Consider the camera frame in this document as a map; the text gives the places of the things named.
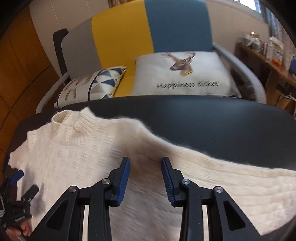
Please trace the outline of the operator left hand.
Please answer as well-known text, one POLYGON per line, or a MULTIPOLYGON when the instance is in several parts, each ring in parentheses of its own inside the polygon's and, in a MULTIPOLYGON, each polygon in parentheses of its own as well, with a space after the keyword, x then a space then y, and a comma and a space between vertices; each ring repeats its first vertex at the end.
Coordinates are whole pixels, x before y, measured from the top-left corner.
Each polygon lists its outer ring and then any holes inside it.
POLYGON ((30 220, 25 220, 20 224, 20 228, 9 227, 6 230, 6 234, 9 236, 11 240, 18 241, 21 234, 26 237, 29 237, 32 234, 32 225, 30 220))

